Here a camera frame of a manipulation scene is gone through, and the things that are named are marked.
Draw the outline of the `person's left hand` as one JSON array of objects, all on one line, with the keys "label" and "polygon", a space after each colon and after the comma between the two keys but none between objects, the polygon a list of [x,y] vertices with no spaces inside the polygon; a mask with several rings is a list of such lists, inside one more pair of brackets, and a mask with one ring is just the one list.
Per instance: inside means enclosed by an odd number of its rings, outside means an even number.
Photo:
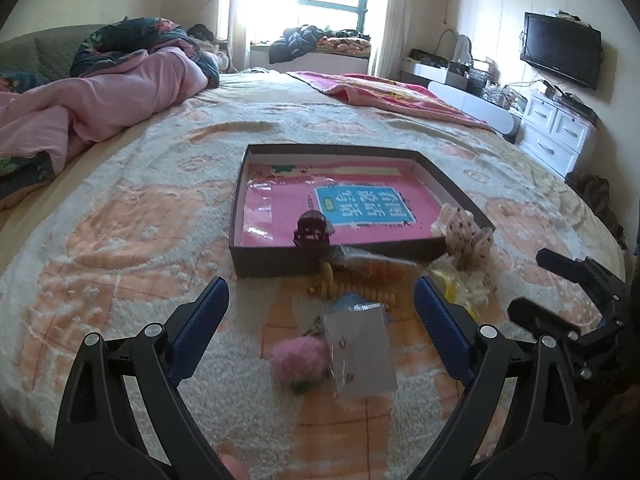
[{"label": "person's left hand", "polygon": [[250,474],[245,466],[235,456],[234,447],[229,440],[224,440],[218,446],[218,457],[221,463],[232,474],[235,480],[250,480]]}]

